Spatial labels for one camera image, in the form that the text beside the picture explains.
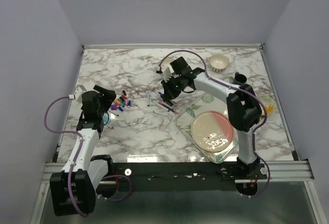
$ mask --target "tray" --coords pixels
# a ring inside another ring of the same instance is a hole
[[[228,118],[226,103],[205,93],[196,99],[184,111],[180,112],[176,118],[176,126],[210,161],[214,163],[222,163],[238,146],[237,132],[234,129],[234,137],[231,144],[221,152],[213,153],[205,151],[197,146],[191,135],[191,124],[196,116],[206,111],[217,111]]]

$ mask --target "plate with yellow flower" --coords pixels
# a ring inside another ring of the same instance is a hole
[[[257,95],[257,97],[264,103],[267,110],[267,115],[272,115],[278,110],[275,100],[269,95],[261,94],[261,95]],[[262,116],[264,116],[265,115],[264,110],[262,107],[261,109],[262,109]]]

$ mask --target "wall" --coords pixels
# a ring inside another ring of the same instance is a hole
[[[268,65],[297,152],[308,158],[329,218],[329,0],[291,0],[266,42]]]
[[[71,93],[81,46],[57,0],[0,0],[0,223],[29,223],[58,136],[48,104]],[[68,101],[53,108],[61,128]]]
[[[289,0],[59,0],[83,45],[263,43]]]

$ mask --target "marble tabletop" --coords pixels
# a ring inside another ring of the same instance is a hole
[[[155,72],[157,63],[169,52],[177,49],[86,49],[84,52],[77,85],[91,90],[95,84],[115,90],[125,90],[132,101],[130,108],[111,115],[114,128],[104,128],[93,154],[110,154],[114,162],[190,162],[208,161],[198,148],[188,140],[175,125],[175,117],[163,117],[153,113],[161,111],[156,106],[147,106],[147,93],[159,99],[163,92],[161,75]],[[256,94],[268,94],[274,98],[265,66],[258,49],[190,49],[208,60],[215,53],[229,58],[230,65],[220,73],[209,73],[217,78],[232,76],[240,72],[248,78]],[[193,68],[202,63],[189,53],[183,56]],[[176,99],[176,111],[184,110],[204,92],[181,93]],[[66,129],[75,129],[81,113],[81,104],[73,101],[69,110]],[[60,144],[57,162],[66,162],[76,141],[74,135],[66,134]],[[268,117],[267,123],[257,133],[257,150],[265,160],[293,160],[288,139],[278,111]],[[227,160],[234,160],[238,149]]]

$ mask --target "light blue object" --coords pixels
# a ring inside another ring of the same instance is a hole
[[[110,123],[111,123],[111,119],[109,119],[109,118],[107,117],[107,115],[104,115],[104,116],[103,116],[103,121],[104,121],[105,124],[110,124]]]

